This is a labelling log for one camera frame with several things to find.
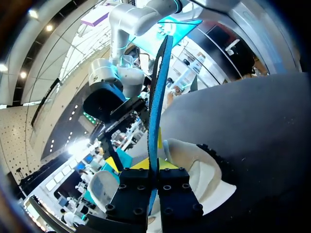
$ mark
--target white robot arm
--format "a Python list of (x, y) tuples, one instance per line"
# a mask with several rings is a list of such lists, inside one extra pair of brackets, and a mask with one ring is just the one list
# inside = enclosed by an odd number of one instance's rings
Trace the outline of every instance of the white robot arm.
[(88, 114), (105, 122), (126, 98), (141, 93), (144, 73), (132, 67), (132, 57), (124, 55), (129, 35), (143, 35), (164, 17), (181, 12), (188, 3), (188, 0), (151, 0), (143, 8), (126, 3), (114, 7), (109, 14), (110, 58), (97, 59), (89, 68), (91, 94), (84, 103)]
[(110, 59), (97, 59), (89, 69), (89, 85), (98, 82), (114, 84), (126, 98), (140, 94), (144, 81), (143, 71), (130, 66), (124, 55), (129, 35), (146, 33), (159, 20), (181, 12), (188, 0), (151, 0), (143, 8), (122, 3), (109, 14), (111, 25)]

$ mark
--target perforated wall panel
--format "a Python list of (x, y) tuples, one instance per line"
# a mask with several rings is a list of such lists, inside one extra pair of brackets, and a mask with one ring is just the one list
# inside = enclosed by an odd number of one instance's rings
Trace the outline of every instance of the perforated wall panel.
[(42, 166), (41, 155), (35, 154), (29, 143), (32, 133), (30, 122), (36, 108), (37, 105), (0, 110), (1, 166), (4, 173), (12, 172), (17, 183)]

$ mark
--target blue strap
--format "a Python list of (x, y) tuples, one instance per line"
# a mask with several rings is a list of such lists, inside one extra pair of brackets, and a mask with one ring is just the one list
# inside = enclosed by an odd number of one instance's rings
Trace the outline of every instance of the blue strap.
[[(166, 36), (164, 39), (156, 60), (160, 61), (159, 71), (158, 67), (154, 69), (153, 79), (156, 78), (155, 86), (153, 89), (153, 95), (150, 97), (150, 118), (149, 118), (149, 129), (148, 129), (148, 153), (150, 161), (150, 169), (153, 175), (157, 173), (157, 140), (160, 126), (161, 111), (164, 99), (166, 79), (169, 72), (169, 65), (171, 59), (171, 51), (173, 47), (173, 37)], [(152, 210), (153, 203), (156, 198), (156, 189), (152, 191), (149, 203), (149, 213)]]

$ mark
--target yellow panel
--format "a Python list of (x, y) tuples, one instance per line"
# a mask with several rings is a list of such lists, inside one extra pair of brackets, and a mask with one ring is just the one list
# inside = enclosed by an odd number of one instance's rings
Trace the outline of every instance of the yellow panel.
[(115, 164), (115, 161), (113, 161), (112, 157), (107, 158), (106, 163), (108, 163), (116, 172), (119, 172), (119, 170), (117, 169), (117, 166)]
[[(160, 169), (165, 169), (165, 168), (170, 168), (170, 169), (175, 169), (178, 168), (175, 165), (165, 161), (164, 159), (159, 158), (159, 165)], [(143, 161), (139, 162), (138, 164), (134, 165), (131, 167), (131, 169), (149, 169), (149, 158), (144, 159)]]
[(163, 148), (163, 145), (162, 145), (162, 135), (161, 135), (161, 128), (160, 127), (159, 127), (159, 134), (158, 134), (158, 137), (157, 137), (157, 147), (159, 149)]

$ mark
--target bolt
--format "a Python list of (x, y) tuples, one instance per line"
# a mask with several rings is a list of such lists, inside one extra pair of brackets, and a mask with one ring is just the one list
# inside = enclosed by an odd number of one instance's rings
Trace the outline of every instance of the bolt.
[(183, 183), (183, 184), (182, 184), (182, 188), (183, 188), (184, 190), (191, 190), (190, 184), (188, 184), (188, 183)]
[(142, 190), (145, 190), (146, 187), (143, 186), (143, 185), (139, 185), (139, 186), (137, 186), (137, 189), (138, 189), (139, 191), (142, 191)]
[(144, 210), (142, 208), (136, 208), (133, 213), (135, 215), (142, 215), (144, 213)]
[(172, 189), (172, 187), (170, 185), (163, 186), (163, 190), (165, 190), (165, 191), (169, 191), (171, 189)]
[(164, 214), (167, 215), (167, 216), (170, 216), (173, 214), (173, 209), (168, 207), (164, 210)]
[(124, 190), (126, 188), (125, 184), (120, 184), (118, 190)]
[(193, 210), (196, 212), (202, 211), (203, 210), (203, 205), (196, 203), (192, 206)]
[(105, 208), (106, 208), (106, 211), (110, 213), (116, 209), (116, 207), (113, 204), (107, 204)]

